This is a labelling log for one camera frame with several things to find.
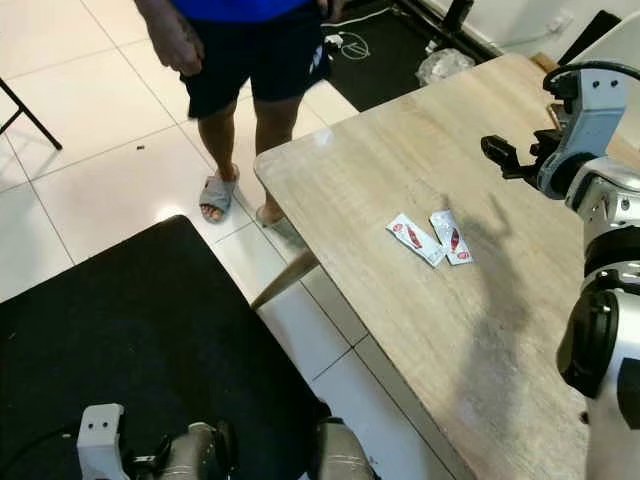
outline person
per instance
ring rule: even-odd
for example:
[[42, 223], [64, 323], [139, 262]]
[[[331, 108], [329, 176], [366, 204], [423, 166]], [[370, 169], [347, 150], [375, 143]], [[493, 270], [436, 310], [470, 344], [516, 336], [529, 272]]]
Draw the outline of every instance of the person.
[[[135, 0], [160, 62], [180, 72], [189, 116], [218, 166], [200, 196], [208, 221], [223, 219], [238, 181], [231, 155], [240, 88], [251, 79], [257, 154], [291, 140], [302, 96], [328, 74], [320, 25], [337, 21], [344, 1]], [[256, 216], [269, 226], [284, 214], [267, 192]]]

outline wall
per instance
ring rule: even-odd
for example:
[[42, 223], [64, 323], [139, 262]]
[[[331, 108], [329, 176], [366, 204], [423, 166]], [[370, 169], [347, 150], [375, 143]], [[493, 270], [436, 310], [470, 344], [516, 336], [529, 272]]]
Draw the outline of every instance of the wall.
[[[421, 0], [446, 10], [452, 0]], [[466, 27], [497, 46], [530, 40], [546, 32], [546, 25], [562, 10], [571, 12], [573, 22], [560, 34], [536, 41], [503, 47], [504, 50], [533, 55], [543, 51], [560, 58], [599, 10], [621, 18], [640, 10], [638, 0], [476, 0]]]

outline electrical outlet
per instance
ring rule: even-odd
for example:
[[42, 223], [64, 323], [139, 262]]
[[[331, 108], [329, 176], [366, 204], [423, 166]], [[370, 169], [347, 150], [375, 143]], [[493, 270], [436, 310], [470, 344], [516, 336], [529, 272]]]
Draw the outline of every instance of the electrical outlet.
[[551, 33], [561, 33], [573, 22], [573, 13], [568, 10], [560, 10], [560, 13], [547, 23], [547, 30]]

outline black floor mat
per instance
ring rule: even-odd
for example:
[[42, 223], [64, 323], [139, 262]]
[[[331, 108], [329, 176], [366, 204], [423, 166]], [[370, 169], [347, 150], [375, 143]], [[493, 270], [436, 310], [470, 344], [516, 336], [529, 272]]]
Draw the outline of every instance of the black floor mat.
[[[238, 437], [234, 478], [297, 480], [322, 412], [184, 217], [1, 304], [0, 369], [0, 465], [86, 406], [117, 402], [137, 455], [225, 418]], [[75, 440], [34, 446], [3, 477], [31, 478], [81, 478]]]
[[[348, 11], [346, 20], [363, 17], [391, 5], [390, 2], [376, 2], [357, 7]], [[347, 32], [342, 35], [343, 51], [331, 52], [333, 61], [329, 81], [359, 111], [420, 87], [415, 72], [426, 58], [424, 49], [429, 34], [413, 27], [397, 8], [364, 21], [324, 27], [323, 31], [325, 35]], [[362, 59], [349, 59], [345, 55]]]

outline cable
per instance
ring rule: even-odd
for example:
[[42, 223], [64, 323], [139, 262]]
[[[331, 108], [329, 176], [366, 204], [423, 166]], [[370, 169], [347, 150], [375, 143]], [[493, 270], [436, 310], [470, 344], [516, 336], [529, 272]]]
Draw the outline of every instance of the cable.
[[494, 47], [498, 47], [498, 48], [515, 47], [517, 45], [524, 45], [525, 43], [537, 42], [538, 40], [542, 40], [543, 38], [550, 37], [553, 34], [554, 34], [553, 32], [544, 32], [544, 33], [539, 33], [537, 35], [532, 35], [530, 37], [514, 38], [506, 42], [493, 41], [493, 42], [489, 42], [489, 45], [493, 45]]
[[362, 46], [358, 45], [357, 43], [349, 43], [349, 44], [343, 45], [342, 48], [340, 48], [340, 53], [342, 53], [343, 57], [348, 58], [349, 60], [359, 61], [359, 60], [364, 60], [365, 58], [371, 56], [371, 51], [369, 50], [369, 44], [364, 38], [362, 38], [357, 33], [340, 31], [338, 32], [338, 35], [340, 36], [351, 35], [352, 37], [355, 37], [360, 43], [362, 43]]
[[377, 17], [378, 15], [382, 15], [391, 10], [391, 7], [383, 8], [382, 10], [378, 10], [377, 12], [370, 13], [369, 15], [365, 15], [364, 17], [354, 18], [352, 20], [346, 20], [340, 23], [323, 23], [322, 27], [342, 27], [343, 25], [349, 25], [350, 23], [362, 22], [363, 20], [368, 20], [373, 17]]
[[37, 447], [38, 445], [40, 445], [42, 442], [45, 442], [57, 435], [60, 436], [65, 436], [65, 435], [70, 435], [70, 436], [74, 436], [77, 434], [78, 430], [80, 429], [80, 422], [72, 422], [69, 423], [67, 425], [65, 425], [64, 427], [60, 427], [56, 430], [53, 430], [51, 432], [45, 433], [43, 435], [40, 435], [39, 437], [34, 438], [33, 440], [30, 440], [29, 442], [27, 442], [26, 444], [24, 444], [22, 447], [20, 447], [20, 449], [14, 453], [11, 458], [9, 458], [9, 460], [7, 460], [7, 462], [0, 467], [0, 479], [4, 480], [6, 478], [7, 472], [16, 464], [18, 463], [18, 460], [20, 460], [22, 457], [24, 457], [27, 453], [29, 453], [30, 450], [32, 450], [33, 448]]
[[628, 65], [622, 65], [621, 63], [616, 62], [606, 62], [604, 60], [589, 60], [586, 62], [579, 63], [570, 63], [568, 65], [563, 65], [561, 67], [556, 68], [554, 71], [547, 74], [544, 77], [544, 81], [542, 82], [542, 88], [545, 90], [550, 90], [551, 83], [560, 75], [563, 75], [567, 72], [575, 71], [575, 70], [585, 70], [585, 69], [594, 69], [594, 70], [611, 70], [613, 72], [622, 73], [631, 78], [635, 78], [640, 81], [640, 70], [629, 67]]

